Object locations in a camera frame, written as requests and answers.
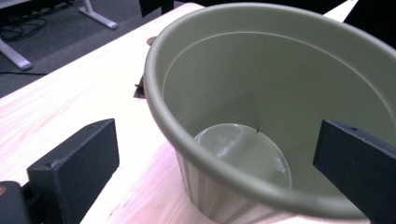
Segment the gray carpet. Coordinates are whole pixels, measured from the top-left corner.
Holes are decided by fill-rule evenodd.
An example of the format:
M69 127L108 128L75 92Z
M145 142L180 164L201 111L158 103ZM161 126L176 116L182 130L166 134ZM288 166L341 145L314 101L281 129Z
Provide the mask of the gray carpet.
M138 0L92 0L93 10L119 25L116 30L78 12L82 2L71 6L60 4L48 13L41 13L47 24L34 36L8 44L33 64L28 73L47 74L100 48L104 44L161 16L157 9L142 17ZM0 73L21 70L0 53ZM41 78L42 76L0 75L0 98Z

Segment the light wood surface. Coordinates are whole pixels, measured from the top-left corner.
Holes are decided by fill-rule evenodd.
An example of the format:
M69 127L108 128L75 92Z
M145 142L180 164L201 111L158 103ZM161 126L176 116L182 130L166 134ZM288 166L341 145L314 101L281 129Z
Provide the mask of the light wood surface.
M213 223L185 193L175 152L146 100L133 97L147 39L199 8L185 4L0 99L0 180L25 184L34 161L83 126L114 118L120 168L82 223ZM298 216L280 223L298 222L325 220Z

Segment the wooden table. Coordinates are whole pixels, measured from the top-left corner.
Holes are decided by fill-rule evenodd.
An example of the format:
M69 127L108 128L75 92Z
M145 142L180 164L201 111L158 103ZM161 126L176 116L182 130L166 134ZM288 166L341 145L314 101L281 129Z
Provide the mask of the wooden table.
M82 223L213 223L188 198L174 150L146 100L133 97L147 39L199 8L185 4L2 98L0 180L25 184L26 168L34 161L83 126L114 118L120 168ZM294 217L281 223L322 221Z

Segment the green plastic pot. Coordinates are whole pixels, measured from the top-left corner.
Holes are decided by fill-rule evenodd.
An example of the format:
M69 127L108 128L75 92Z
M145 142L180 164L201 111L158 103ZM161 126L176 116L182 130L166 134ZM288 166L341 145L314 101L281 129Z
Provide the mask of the green plastic pot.
M312 165L320 123L339 120L396 145L395 85L390 46L319 14L269 4L184 16L157 37L145 67L148 105L177 152L186 191L219 223L364 218ZM265 147L242 144L224 160L195 139L221 124L261 128L286 158L291 187L260 177Z

